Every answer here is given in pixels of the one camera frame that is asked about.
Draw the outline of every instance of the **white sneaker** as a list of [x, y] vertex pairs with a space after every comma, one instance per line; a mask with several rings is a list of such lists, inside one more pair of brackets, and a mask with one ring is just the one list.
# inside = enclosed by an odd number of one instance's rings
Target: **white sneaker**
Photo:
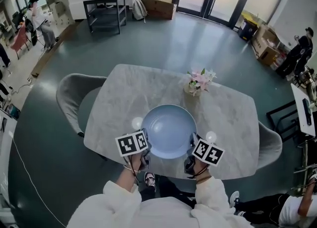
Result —
[[245, 211], [240, 211], [237, 216], [243, 217], [243, 214], [245, 213]]
[[144, 182], [147, 187], [153, 186], [155, 190], [157, 189], [157, 187], [155, 186], [155, 175], [153, 173], [146, 172], [144, 174]]
[[230, 196], [230, 207], [233, 208], [239, 202], [240, 202], [240, 193], [239, 193], [239, 191], [235, 191]]

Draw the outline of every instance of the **flower vase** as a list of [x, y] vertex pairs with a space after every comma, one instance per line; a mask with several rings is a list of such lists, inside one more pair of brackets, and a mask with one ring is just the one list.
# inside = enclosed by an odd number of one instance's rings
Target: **flower vase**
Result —
[[195, 93], [190, 92], [190, 87], [189, 87], [189, 83], [186, 83], [184, 85], [184, 92], [187, 93], [188, 95], [192, 96], [192, 97], [199, 97], [202, 93], [201, 89], [198, 89], [195, 91]]

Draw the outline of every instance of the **red chair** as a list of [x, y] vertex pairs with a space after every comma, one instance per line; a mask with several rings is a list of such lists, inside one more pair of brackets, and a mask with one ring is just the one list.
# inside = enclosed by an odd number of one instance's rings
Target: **red chair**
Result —
[[19, 50], [22, 50], [21, 47], [25, 44], [27, 49], [29, 49], [28, 45], [26, 44], [26, 42], [28, 41], [28, 37], [26, 36], [26, 29], [25, 29], [25, 22], [22, 24], [18, 34], [15, 36], [14, 38], [14, 43], [13, 45], [11, 46], [11, 48], [13, 50], [15, 50], [16, 52], [16, 55], [18, 56], [18, 59], [19, 58], [19, 55], [18, 55], [18, 51]]

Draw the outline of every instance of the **black bin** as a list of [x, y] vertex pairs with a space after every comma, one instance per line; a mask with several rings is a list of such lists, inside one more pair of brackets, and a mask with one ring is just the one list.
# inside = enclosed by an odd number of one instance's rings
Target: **black bin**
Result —
[[245, 41], [249, 41], [253, 37], [257, 29], [258, 26], [255, 23], [244, 19], [243, 24], [239, 28], [238, 35]]

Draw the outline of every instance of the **black chair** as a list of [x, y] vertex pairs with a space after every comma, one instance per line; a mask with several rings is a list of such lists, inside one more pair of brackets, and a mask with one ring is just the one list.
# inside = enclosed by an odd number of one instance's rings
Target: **black chair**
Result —
[[23, 16], [24, 16], [24, 14], [19, 13], [18, 11], [12, 15], [12, 23], [14, 24], [16, 29], [20, 25], [20, 22], [24, 22]]

